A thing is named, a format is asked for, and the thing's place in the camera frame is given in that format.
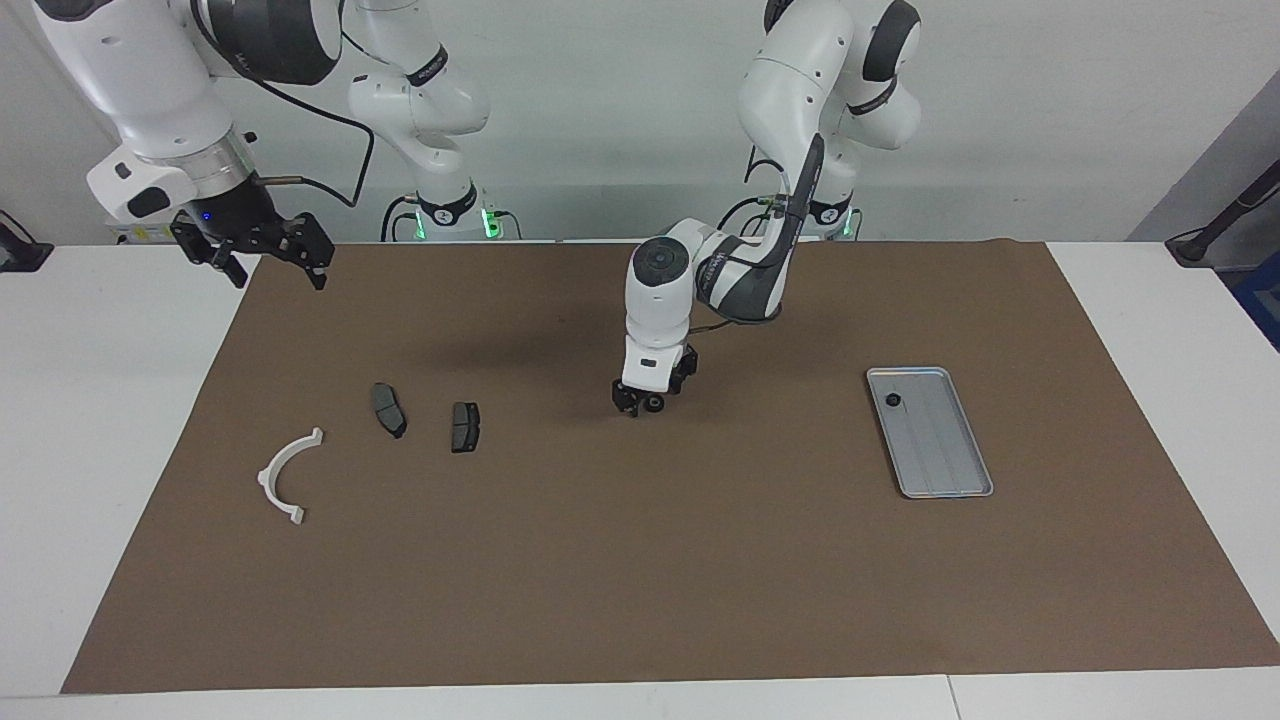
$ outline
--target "blue object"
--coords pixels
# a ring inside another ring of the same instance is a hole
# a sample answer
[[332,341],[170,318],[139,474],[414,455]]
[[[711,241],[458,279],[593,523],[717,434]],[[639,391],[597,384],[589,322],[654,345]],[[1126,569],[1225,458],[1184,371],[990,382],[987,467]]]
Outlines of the blue object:
[[1280,252],[1249,273],[1231,290],[1231,295],[1271,345],[1280,350]]

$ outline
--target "white table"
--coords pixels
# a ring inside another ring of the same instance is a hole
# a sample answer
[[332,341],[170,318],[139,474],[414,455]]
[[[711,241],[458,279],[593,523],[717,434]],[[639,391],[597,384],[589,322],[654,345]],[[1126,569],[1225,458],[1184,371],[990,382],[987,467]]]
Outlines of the white table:
[[[1158,245],[1050,249],[1280,635],[1280,355]],[[1280,667],[49,697],[241,297],[174,247],[0,275],[0,717],[1280,717]]]

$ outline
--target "brown mat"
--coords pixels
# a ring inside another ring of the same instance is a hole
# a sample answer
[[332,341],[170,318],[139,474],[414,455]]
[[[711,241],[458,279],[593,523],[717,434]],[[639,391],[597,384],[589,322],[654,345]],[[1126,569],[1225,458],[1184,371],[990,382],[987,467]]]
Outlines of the brown mat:
[[[264,261],[64,692],[1280,664],[1043,246],[801,247],[782,319],[636,420],[628,252]],[[995,496],[897,493],[863,374],[899,364],[950,369]],[[294,527],[255,474],[312,425]]]

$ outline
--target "black pole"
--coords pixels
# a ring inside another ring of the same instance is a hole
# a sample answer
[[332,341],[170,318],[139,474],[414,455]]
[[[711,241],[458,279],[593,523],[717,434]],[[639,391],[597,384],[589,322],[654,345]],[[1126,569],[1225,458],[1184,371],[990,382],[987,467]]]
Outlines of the black pole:
[[4,223],[0,223],[0,249],[9,255],[8,260],[0,261],[0,273],[35,273],[54,251],[54,246],[46,242],[20,240]]
[[1204,252],[1208,246],[1219,238],[1220,234],[1226,232],[1226,228],[1235,224],[1244,217],[1245,213],[1253,210],[1266,199],[1267,193],[1271,192],[1277,184],[1280,184],[1280,160],[1271,164],[1265,173],[1262,173],[1258,179],[1253,181],[1244,192],[1240,193],[1225,210],[1219,213],[1213,220],[1204,225],[1204,229],[1199,232],[1192,240],[1185,241],[1169,241],[1166,245],[1169,250],[1174,254],[1174,258],[1187,265],[1199,263],[1204,259]]

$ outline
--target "metal tray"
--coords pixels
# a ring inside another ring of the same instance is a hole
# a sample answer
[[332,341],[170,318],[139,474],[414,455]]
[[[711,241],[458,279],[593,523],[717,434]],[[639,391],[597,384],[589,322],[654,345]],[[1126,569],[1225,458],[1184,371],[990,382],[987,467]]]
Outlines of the metal tray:
[[991,475],[945,369],[872,368],[867,383],[902,495],[991,495]]

